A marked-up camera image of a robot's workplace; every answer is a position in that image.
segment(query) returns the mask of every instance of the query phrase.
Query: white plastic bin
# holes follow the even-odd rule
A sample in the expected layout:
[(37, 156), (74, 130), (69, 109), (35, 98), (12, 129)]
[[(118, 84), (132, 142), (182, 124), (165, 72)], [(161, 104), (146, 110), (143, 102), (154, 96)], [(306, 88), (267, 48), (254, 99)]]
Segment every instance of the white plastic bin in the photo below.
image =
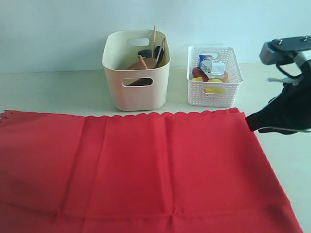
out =
[[(155, 46), (165, 37), (164, 57), (159, 68), (148, 70), (124, 70), (138, 61), (138, 52), (153, 48), (153, 30), (121, 31), (111, 34), (103, 54), (103, 66), (110, 94), (116, 108), (123, 111), (154, 110), (166, 102), (170, 68), (170, 52), (167, 39), (156, 32)], [(148, 39), (148, 45), (129, 45), (129, 40)], [(148, 86), (125, 86), (124, 79), (151, 78)]]
[[(228, 73), (228, 82), (210, 83), (195, 82), (192, 69), (198, 67), (199, 55), (209, 53), (217, 55), (216, 59), (225, 63)], [(239, 64), (233, 48), (230, 47), (208, 47), (208, 46), (190, 46), (188, 50), (188, 103), (195, 106), (222, 107), (230, 108), (236, 98), (243, 78), (240, 72)], [(205, 88), (219, 88), (224, 92), (221, 94), (205, 93)]]

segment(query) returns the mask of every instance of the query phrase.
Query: white table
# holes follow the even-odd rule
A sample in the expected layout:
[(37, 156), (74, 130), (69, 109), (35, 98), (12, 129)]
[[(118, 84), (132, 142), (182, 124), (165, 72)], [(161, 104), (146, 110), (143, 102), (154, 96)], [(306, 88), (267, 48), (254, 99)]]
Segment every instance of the white table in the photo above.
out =
[[(241, 64), (244, 78), (233, 107), (246, 115), (260, 110), (280, 93), (282, 78), (274, 66)], [(214, 108), (188, 105), (186, 67), (171, 67), (167, 103), (157, 112), (191, 112)], [(125, 115), (114, 108), (104, 71), (0, 75), (0, 109), (65, 113), (74, 115)], [(276, 172), (304, 230), (311, 232), (311, 134), (259, 134), (259, 141)]]

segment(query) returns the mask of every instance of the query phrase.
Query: red fabric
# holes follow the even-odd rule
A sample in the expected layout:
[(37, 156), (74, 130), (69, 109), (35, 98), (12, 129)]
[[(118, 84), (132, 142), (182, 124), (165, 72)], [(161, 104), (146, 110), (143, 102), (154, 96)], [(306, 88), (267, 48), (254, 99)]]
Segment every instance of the red fabric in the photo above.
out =
[(6, 111), (0, 233), (300, 233), (244, 117)]

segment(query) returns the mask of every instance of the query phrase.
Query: screw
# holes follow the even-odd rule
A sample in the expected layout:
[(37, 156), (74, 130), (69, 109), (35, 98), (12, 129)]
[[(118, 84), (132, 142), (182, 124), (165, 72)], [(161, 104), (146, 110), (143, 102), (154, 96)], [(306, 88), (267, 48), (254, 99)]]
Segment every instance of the screw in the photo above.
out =
[(283, 43), (283, 39), (278, 39), (278, 40), (276, 40), (276, 42), (278, 45), (281, 45)]
[(308, 36), (304, 35), (303, 37), (300, 38), (301, 41), (307, 42)]

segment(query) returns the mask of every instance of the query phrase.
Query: robotic arm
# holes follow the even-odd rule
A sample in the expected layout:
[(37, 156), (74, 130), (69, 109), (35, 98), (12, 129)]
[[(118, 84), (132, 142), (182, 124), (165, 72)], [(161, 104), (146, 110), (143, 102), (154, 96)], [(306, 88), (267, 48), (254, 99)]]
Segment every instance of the robotic arm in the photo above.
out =
[[(282, 92), (260, 111), (246, 117), (251, 131), (293, 134), (311, 132), (311, 37), (300, 36), (265, 42), (259, 55), (287, 76)], [(301, 74), (292, 76), (281, 66), (295, 63)]]

